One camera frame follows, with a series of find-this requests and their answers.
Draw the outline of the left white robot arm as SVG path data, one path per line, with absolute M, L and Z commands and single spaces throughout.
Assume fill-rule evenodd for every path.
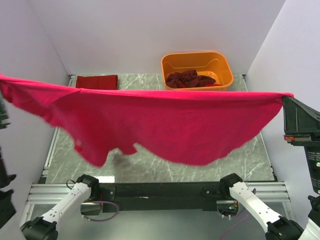
M 51 210 L 34 220 L 19 226 L 15 219 L 16 209 L 12 203 L 12 189 L 0 192 L 0 238 L 2 240 L 56 240 L 63 223 L 88 200 L 100 195 L 99 180 L 83 175 L 69 193 Z

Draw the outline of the pink t shirt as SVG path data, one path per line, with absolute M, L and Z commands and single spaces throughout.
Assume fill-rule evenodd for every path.
M 204 166 L 254 138 L 281 110 L 285 92 L 96 90 L 1 76 L 11 104 L 65 130 L 101 167 L 113 149 L 139 144 L 173 163 Z

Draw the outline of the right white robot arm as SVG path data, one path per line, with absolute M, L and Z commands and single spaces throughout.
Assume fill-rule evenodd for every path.
M 283 97 L 284 140 L 304 148 L 312 189 L 320 192 L 320 113 L 294 97 Z M 267 240 L 318 240 L 320 238 L 320 198 L 308 196 L 311 211 L 305 228 L 281 216 L 263 203 L 235 173 L 220 180 L 219 193 L 234 199 L 255 218 Z

